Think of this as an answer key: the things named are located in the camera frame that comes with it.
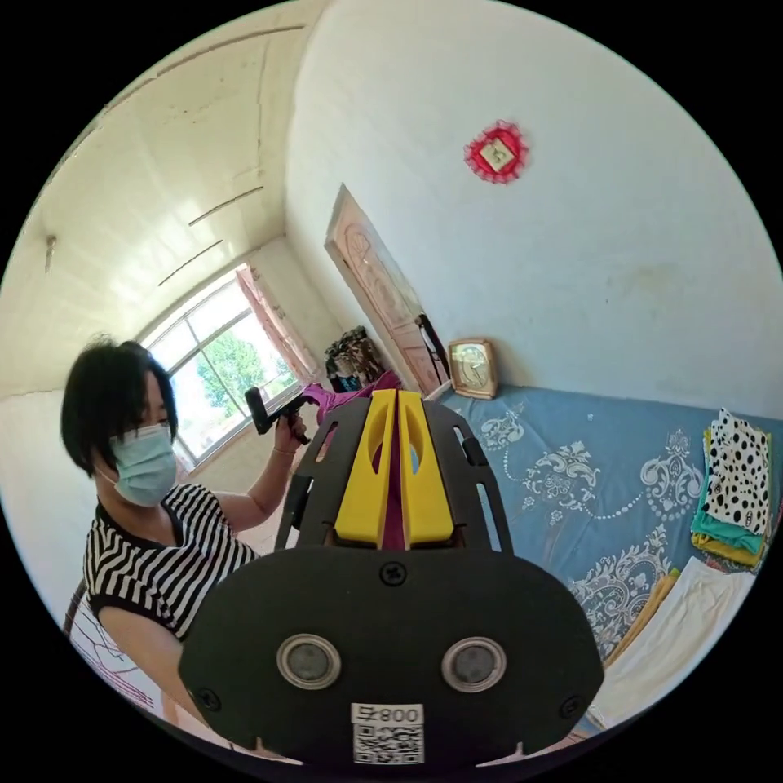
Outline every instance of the yellow plastic part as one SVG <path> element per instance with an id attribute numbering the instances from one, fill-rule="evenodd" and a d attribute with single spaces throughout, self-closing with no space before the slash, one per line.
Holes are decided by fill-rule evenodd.
<path id="1" fill-rule="evenodd" d="M 415 391 L 401 391 L 397 399 L 400 403 L 400 490 L 405 548 L 448 541 L 454 524 L 422 396 Z M 415 473 L 412 448 L 418 459 Z"/>
<path id="2" fill-rule="evenodd" d="M 344 541 L 374 544 L 377 548 L 383 544 L 396 394 L 396 389 L 373 392 L 365 429 L 334 526 L 338 537 Z M 381 455 L 376 473 L 373 460 L 378 447 Z"/>

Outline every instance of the clock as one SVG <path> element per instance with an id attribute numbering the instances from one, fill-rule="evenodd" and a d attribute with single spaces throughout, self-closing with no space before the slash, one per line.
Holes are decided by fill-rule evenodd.
<path id="1" fill-rule="evenodd" d="M 492 400 L 498 392 L 492 344 L 482 338 L 449 343 L 453 389 L 465 397 Z"/>

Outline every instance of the woman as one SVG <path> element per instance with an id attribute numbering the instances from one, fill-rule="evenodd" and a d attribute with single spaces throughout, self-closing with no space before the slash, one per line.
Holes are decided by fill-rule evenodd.
<path id="1" fill-rule="evenodd" d="M 138 343 L 102 339 L 70 371 L 60 428 L 98 495 L 84 556 L 91 611 L 123 653 L 203 722 L 179 679 L 182 640 L 210 588 L 257 556 L 236 535 L 280 505 L 304 425 L 279 420 L 272 456 L 246 494 L 174 486 L 168 375 Z"/>

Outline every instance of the ceiling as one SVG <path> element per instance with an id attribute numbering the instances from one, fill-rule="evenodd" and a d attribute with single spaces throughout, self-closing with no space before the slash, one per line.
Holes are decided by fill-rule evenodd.
<path id="1" fill-rule="evenodd" d="M 328 1 L 284 3 L 198 38 L 76 140 L 2 280 L 0 334 L 14 337 L 0 342 L 0 399 L 61 388 L 92 337 L 135 337 L 284 232 L 294 82 Z"/>

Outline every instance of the short black hair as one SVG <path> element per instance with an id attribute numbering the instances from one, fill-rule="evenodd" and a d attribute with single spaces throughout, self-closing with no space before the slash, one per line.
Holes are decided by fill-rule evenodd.
<path id="1" fill-rule="evenodd" d="M 144 421 L 147 373 L 161 388 L 173 440 L 178 426 L 174 389 L 168 373 L 146 348 L 131 341 L 117 345 L 101 337 L 73 363 L 60 411 L 60 437 L 69 457 L 90 478 L 95 473 L 93 450 L 117 470 L 110 440 L 122 438 Z"/>

